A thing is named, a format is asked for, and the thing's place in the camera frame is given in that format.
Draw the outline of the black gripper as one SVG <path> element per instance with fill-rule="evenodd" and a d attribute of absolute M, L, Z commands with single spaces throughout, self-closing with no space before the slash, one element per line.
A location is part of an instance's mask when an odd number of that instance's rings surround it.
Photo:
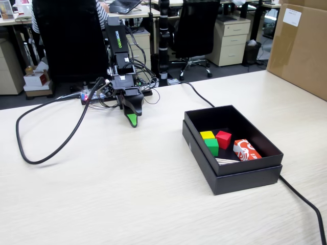
<path fill-rule="evenodd" d="M 111 80 L 113 95 L 123 95 L 122 105 L 125 117 L 133 128 L 137 127 L 138 116 L 142 116 L 144 95 L 139 94 L 133 75 L 114 76 Z"/>

